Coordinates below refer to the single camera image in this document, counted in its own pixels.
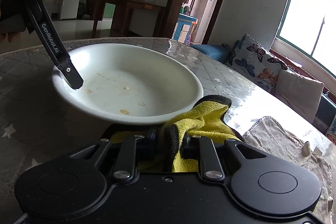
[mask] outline green door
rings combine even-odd
[[[106,3],[104,9],[104,18],[112,18],[115,7],[116,6],[114,4]]]

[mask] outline round table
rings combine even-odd
[[[99,38],[65,42],[68,51],[96,43],[123,43],[166,54],[188,67],[204,95],[231,98],[225,122],[243,135],[264,116],[322,151],[336,176],[336,146],[300,115],[239,73],[205,54],[167,38]],[[0,219],[20,216],[13,186],[26,169],[99,139],[110,122],[76,110],[56,93],[53,62],[43,46],[0,55]]]

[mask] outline blue pillow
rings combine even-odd
[[[190,47],[206,54],[207,56],[215,59],[221,63],[225,63],[229,57],[229,51],[222,45],[194,45],[190,44]]]

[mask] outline window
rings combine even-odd
[[[277,37],[336,78],[336,0],[288,0]]]

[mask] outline window sill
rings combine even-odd
[[[336,94],[336,79],[306,55],[277,37],[274,39],[271,49],[302,65],[305,71],[323,82],[326,88]]]

